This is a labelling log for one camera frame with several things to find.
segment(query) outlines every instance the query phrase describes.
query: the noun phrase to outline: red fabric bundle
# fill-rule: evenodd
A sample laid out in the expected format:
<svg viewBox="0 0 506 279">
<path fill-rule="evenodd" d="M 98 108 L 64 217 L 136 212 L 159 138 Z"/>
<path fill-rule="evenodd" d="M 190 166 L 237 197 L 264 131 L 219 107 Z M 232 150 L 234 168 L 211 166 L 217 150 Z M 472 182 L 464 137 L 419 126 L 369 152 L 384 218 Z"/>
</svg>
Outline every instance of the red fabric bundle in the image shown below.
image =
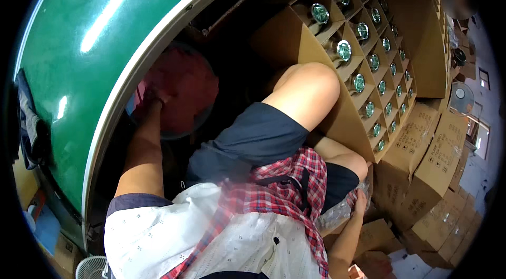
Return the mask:
<svg viewBox="0 0 506 279">
<path fill-rule="evenodd" d="M 171 47 L 158 57 L 137 90 L 134 113 L 138 117 L 142 116 L 136 111 L 145 110 L 145 91 L 171 97 L 161 113 L 161 130 L 180 134 L 191 132 L 195 116 L 214 103 L 218 78 L 200 54 Z"/>
</svg>

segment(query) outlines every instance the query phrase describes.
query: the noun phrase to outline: plastic bag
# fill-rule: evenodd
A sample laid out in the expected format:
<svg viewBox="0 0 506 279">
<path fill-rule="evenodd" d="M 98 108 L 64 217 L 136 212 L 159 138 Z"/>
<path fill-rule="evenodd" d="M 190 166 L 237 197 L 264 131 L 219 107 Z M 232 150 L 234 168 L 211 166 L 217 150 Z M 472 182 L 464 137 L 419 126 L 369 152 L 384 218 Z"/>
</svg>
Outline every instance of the plastic bag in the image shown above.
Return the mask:
<svg viewBox="0 0 506 279">
<path fill-rule="evenodd" d="M 367 211 L 371 203 L 371 197 L 368 194 L 369 179 L 365 178 L 363 182 L 360 182 L 358 184 L 357 188 L 362 189 L 365 197 L 367 198 L 367 207 L 365 208 Z M 318 220 L 316 221 L 316 227 L 320 233 L 330 233 L 335 230 L 343 222 L 344 219 L 350 218 L 352 210 L 347 202 L 347 199 L 351 199 L 349 194 L 346 194 L 346 197 L 341 202 L 319 216 Z"/>
</svg>

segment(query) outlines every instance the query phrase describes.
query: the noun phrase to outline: red cloth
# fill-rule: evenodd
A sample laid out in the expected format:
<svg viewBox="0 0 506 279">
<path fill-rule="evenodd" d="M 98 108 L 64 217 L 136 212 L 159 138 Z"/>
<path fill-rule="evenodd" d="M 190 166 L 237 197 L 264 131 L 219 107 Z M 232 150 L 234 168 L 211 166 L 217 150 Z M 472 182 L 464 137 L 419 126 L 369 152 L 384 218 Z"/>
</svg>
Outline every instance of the red cloth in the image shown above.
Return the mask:
<svg viewBox="0 0 506 279">
<path fill-rule="evenodd" d="M 323 208 L 327 190 L 327 166 L 325 161 L 313 149 L 301 147 L 292 157 L 253 169 L 250 173 L 251 180 L 290 175 L 297 181 L 301 181 L 304 168 L 309 172 L 307 194 L 309 206 L 311 207 L 310 217 L 307 217 L 299 209 L 302 204 L 302 197 L 297 188 L 291 183 L 271 183 L 263 187 L 255 183 L 222 182 L 220 184 L 222 195 L 218 201 L 218 209 L 204 236 L 190 256 L 161 276 L 161 279 L 175 279 L 182 275 L 198 258 L 199 253 L 204 251 L 211 241 L 227 227 L 235 214 L 251 212 L 272 212 L 300 221 L 305 226 L 311 252 L 320 266 L 320 278 L 328 278 L 328 263 L 325 259 L 323 238 L 321 238 L 320 232 L 314 224 Z"/>
<path fill-rule="evenodd" d="M 134 113 L 138 117 L 146 110 L 145 91 L 162 99 L 171 97 L 161 112 L 160 126 L 163 132 L 179 134 L 191 132 L 195 116 L 214 103 L 218 78 L 198 53 L 171 47 L 158 57 L 137 90 Z"/>
</svg>

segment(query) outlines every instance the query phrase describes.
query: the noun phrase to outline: plaid shirt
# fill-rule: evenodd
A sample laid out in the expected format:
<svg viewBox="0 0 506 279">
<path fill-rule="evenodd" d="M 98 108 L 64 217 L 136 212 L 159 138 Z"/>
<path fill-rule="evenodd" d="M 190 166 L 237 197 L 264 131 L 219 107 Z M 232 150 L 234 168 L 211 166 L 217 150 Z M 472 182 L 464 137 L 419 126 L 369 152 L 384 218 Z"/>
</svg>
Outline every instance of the plaid shirt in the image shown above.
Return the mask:
<svg viewBox="0 0 506 279">
<path fill-rule="evenodd" d="M 222 195 L 209 228 L 193 252 L 182 263 L 163 275 L 162 279 L 179 277 L 228 225 L 235 214 L 251 212 L 276 213 L 289 216 L 305 226 L 311 252 L 320 267 L 321 278 L 328 278 L 328 264 L 325 259 L 323 239 L 314 222 L 323 208 L 327 187 L 325 161 L 311 148 L 301 147 L 294 156 L 251 171 L 251 180 L 290 175 L 302 180 L 304 169 L 309 171 L 308 202 L 311 214 L 307 217 L 299 207 L 302 195 L 292 184 L 271 183 L 267 187 L 255 183 L 222 182 Z"/>
</svg>

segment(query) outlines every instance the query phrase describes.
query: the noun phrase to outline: navy shorts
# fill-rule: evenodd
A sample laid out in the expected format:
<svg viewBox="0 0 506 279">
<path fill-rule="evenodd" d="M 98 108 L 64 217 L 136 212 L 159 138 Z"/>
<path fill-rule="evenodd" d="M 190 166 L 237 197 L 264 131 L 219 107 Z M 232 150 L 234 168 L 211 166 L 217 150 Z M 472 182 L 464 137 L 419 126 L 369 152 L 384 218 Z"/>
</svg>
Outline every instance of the navy shorts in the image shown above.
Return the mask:
<svg viewBox="0 0 506 279">
<path fill-rule="evenodd" d="M 261 102 L 250 105 L 234 124 L 215 140 L 203 143 L 190 157 L 186 185 L 229 178 L 246 182 L 254 167 L 290 156 L 302 146 L 309 132 L 278 109 Z M 322 214 L 341 202 L 359 183 L 348 168 L 327 164 L 327 193 Z"/>
</svg>

